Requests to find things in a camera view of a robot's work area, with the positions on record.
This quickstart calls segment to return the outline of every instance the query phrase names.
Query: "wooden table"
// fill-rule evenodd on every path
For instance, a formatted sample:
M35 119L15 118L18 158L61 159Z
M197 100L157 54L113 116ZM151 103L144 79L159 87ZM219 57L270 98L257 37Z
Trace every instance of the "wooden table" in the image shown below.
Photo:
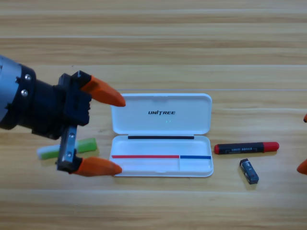
M121 92L204 92L212 146L280 143L277 154L214 155L204 179L83 178L37 159L58 142L1 130L0 229L306 230L306 23L305 0L0 0L0 53L39 79L81 69ZM108 158L109 106L91 108L78 138Z

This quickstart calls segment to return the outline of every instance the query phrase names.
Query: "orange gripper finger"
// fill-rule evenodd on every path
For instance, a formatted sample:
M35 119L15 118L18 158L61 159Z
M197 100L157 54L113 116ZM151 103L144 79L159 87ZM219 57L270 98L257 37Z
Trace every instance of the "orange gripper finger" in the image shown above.
M124 107L126 105L124 97L107 83L91 76L91 81L84 85L81 90L88 92L92 98L105 104Z
M122 172L117 164L98 157L82 159L79 169L73 174L81 176L114 176Z
M299 173L302 173L302 174L306 174L307 175L307 160L305 160L303 163L301 163L298 168L297 168L297 171Z

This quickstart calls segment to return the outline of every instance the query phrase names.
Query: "black stripe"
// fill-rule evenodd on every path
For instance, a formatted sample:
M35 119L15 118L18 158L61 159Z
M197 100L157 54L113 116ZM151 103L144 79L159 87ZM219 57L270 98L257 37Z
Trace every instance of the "black stripe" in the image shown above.
M128 139L194 139L194 136L128 136Z

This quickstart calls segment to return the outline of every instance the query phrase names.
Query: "marker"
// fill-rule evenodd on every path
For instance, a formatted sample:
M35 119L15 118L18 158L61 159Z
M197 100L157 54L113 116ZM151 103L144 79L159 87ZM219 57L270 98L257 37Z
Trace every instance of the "marker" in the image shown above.
M214 147L215 154L236 154L251 152L274 152L279 149L277 142L256 142L256 143L237 143L220 144Z

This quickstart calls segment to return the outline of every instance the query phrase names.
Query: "green eraser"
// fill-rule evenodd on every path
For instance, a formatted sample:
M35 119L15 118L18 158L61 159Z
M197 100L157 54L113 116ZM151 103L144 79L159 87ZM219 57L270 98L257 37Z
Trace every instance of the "green eraser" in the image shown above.
M78 153L94 151L97 149L96 139L88 138L88 139L78 140L76 142L75 147ZM59 145L41 147L36 152L40 160L57 158L59 155Z

